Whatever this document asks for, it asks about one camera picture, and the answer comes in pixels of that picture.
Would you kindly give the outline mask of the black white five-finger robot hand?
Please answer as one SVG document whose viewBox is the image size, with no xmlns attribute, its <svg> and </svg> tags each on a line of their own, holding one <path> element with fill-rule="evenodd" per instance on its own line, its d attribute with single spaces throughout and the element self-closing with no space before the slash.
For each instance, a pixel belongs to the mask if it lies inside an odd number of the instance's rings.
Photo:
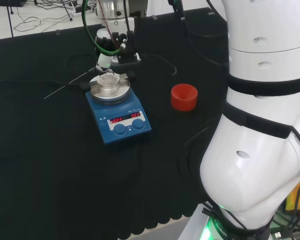
<svg viewBox="0 0 300 240">
<path fill-rule="evenodd" d="M 96 64 L 94 69 L 105 73 L 112 66 L 131 65 L 141 60 L 135 48 L 135 20 L 132 17 L 101 20 L 102 28 L 96 32 L 95 41 L 103 49 L 117 55 L 107 56 L 95 48 Z"/>
</svg>

